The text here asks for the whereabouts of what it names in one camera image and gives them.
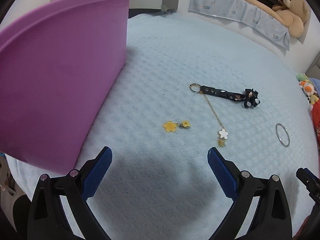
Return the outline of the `right hand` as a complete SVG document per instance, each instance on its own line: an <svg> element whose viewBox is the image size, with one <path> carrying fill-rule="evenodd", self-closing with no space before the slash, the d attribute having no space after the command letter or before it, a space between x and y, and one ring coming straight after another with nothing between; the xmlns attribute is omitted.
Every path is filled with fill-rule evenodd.
<svg viewBox="0 0 320 240"><path fill-rule="evenodd" d="M316 217L309 217L308 223L304 226L303 231L297 239L300 240L320 240L319 232L319 215Z"/></svg>

